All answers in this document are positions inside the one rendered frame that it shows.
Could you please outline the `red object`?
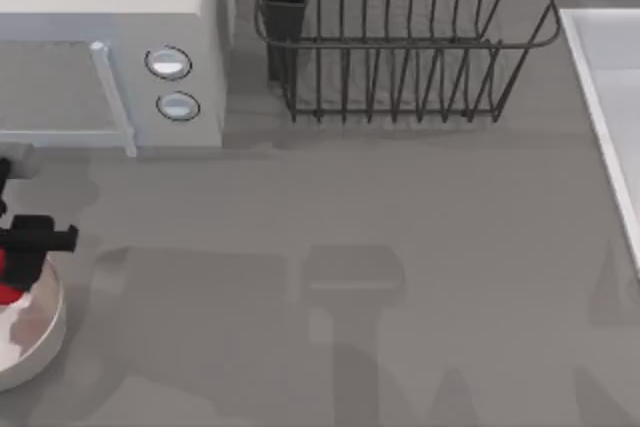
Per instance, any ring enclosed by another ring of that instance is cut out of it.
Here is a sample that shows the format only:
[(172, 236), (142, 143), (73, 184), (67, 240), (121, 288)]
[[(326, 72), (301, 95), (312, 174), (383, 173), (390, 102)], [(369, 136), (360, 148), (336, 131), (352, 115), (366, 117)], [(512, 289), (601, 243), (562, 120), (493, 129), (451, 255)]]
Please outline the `red object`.
[(31, 289), (28, 261), (24, 250), (0, 248), (0, 305), (17, 302)]

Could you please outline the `white round bowl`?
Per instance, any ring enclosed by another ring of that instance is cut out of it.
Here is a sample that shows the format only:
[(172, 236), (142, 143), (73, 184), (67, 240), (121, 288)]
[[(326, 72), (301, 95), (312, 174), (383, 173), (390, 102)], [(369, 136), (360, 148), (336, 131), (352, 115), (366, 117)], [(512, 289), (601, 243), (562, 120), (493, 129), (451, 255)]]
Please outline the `white round bowl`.
[(60, 351), (66, 331), (65, 290), (46, 259), (31, 290), (15, 303), (0, 305), (0, 393), (41, 373)]

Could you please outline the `microwave oven door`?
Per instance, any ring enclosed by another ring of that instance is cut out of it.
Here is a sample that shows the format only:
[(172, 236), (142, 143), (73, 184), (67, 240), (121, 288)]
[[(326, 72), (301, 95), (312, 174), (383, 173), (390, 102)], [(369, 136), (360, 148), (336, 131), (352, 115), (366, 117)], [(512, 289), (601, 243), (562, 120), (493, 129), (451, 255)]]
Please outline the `microwave oven door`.
[(0, 41), (0, 143), (124, 149), (90, 43)]

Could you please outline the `small round microwave knob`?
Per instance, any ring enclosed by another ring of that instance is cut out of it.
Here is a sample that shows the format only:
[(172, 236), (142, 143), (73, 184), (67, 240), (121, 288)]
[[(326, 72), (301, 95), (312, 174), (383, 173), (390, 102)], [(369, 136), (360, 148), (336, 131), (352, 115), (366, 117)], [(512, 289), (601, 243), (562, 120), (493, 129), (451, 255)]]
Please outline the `small round microwave knob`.
[(201, 112), (199, 101), (192, 95), (176, 91), (161, 95), (155, 102), (156, 110), (172, 122), (189, 122)]

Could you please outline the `large round microwave knob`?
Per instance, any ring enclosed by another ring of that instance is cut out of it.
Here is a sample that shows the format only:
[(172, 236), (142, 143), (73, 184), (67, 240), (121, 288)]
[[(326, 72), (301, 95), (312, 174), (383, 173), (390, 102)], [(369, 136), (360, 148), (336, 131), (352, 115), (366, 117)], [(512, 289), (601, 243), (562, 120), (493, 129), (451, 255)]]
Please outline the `large round microwave knob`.
[(192, 60), (184, 50), (169, 45), (148, 50), (144, 64), (153, 76), (165, 81), (183, 79), (193, 68)]

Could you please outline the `white sink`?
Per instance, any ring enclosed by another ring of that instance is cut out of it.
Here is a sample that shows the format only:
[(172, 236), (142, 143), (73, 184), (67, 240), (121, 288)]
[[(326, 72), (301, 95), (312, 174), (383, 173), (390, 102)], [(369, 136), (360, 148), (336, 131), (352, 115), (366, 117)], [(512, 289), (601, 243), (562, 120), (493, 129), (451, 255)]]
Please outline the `white sink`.
[(640, 8), (560, 16), (640, 278)]

